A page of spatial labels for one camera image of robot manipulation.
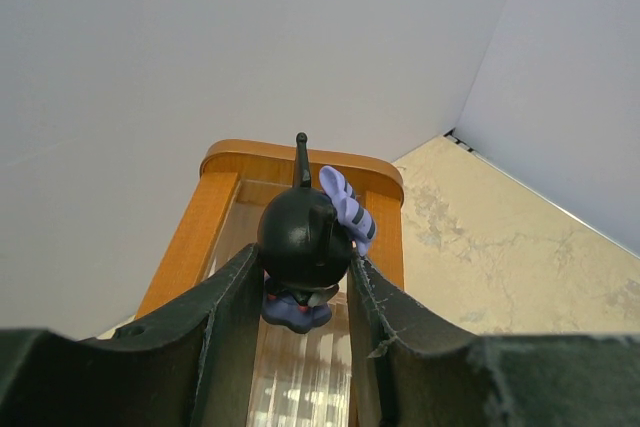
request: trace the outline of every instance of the white wall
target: white wall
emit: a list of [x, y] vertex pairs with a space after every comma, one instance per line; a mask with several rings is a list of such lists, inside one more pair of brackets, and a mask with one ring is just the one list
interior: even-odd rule
[[456, 136], [640, 253], [640, 0], [508, 0]]
[[450, 129], [504, 2], [0, 0], [0, 325], [131, 314], [216, 140]]

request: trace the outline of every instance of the small hole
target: small hole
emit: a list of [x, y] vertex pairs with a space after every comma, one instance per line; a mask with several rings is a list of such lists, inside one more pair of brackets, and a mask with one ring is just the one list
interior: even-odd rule
[[134, 337], [136, 335], [140, 335], [144, 332], [144, 327], [141, 325], [134, 325], [127, 329], [127, 336]]

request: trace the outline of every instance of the antenna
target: antenna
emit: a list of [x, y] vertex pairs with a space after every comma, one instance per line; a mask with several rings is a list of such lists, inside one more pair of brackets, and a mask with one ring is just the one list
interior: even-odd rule
[[311, 167], [307, 153], [307, 134], [296, 135], [296, 160], [293, 163], [293, 187], [311, 188]]

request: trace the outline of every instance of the glass panel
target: glass panel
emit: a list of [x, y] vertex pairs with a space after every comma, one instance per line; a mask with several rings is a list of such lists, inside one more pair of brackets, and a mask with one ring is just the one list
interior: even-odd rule
[[[246, 202], [265, 204], [285, 188], [256, 182], [240, 186], [213, 251], [211, 274], [256, 241], [264, 205]], [[260, 319], [248, 426], [347, 426], [351, 346], [346, 279], [340, 290], [331, 301], [331, 321], [307, 335]]]

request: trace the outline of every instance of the marble floor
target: marble floor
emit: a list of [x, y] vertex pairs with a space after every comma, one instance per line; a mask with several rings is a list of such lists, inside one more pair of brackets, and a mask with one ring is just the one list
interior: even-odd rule
[[475, 333], [640, 331], [640, 259], [444, 137], [395, 165], [422, 304]]

